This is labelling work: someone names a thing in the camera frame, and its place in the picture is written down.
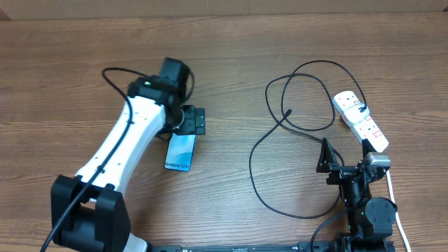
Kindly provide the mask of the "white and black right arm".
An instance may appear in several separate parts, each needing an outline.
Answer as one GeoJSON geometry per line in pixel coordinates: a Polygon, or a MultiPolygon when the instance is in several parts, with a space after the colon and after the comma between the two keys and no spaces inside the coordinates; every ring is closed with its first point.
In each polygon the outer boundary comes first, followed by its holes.
{"type": "Polygon", "coordinates": [[[322,223],[311,237],[309,248],[316,248],[314,240],[327,224],[347,217],[348,232],[339,233],[332,241],[320,246],[322,251],[394,251],[392,241],[398,207],[385,197],[373,197],[369,185],[385,177],[391,160],[385,153],[377,152],[369,140],[362,140],[363,159],[354,166],[340,165],[336,151],[327,138],[322,140],[321,154],[316,171],[326,173],[328,185],[339,187],[344,210],[322,223]]]}

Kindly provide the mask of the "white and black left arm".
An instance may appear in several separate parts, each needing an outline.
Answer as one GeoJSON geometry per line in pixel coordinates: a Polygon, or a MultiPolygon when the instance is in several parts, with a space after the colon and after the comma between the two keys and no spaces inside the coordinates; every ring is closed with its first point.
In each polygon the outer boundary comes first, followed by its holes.
{"type": "Polygon", "coordinates": [[[130,179],[151,140],[169,142],[164,167],[190,171],[197,136],[206,133],[205,110],[186,102],[194,74],[167,57],[157,75],[138,73],[126,92],[119,119],[94,156],[74,176],[60,175],[50,191],[51,242],[74,251],[181,251],[179,245],[154,246],[131,231],[125,204],[130,179]]]}

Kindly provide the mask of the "Samsung Galaxy smartphone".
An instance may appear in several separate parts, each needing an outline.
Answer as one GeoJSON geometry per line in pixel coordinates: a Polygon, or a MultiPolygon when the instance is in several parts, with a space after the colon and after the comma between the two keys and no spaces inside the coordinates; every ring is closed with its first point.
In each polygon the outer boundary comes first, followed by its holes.
{"type": "Polygon", "coordinates": [[[189,172],[193,164],[196,135],[173,134],[169,140],[164,168],[178,172],[189,172]]]}

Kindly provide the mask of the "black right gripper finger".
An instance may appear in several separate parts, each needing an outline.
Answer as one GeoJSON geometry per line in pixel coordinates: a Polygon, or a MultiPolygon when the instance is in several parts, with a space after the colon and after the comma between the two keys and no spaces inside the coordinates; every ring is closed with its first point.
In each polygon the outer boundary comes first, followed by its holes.
{"type": "Polygon", "coordinates": [[[323,138],[321,142],[321,154],[318,159],[316,171],[318,173],[330,173],[338,166],[339,163],[333,147],[327,138],[323,138]]]}
{"type": "Polygon", "coordinates": [[[375,147],[370,143],[368,139],[363,139],[361,141],[363,149],[363,157],[365,158],[369,153],[376,152],[375,147]]]}

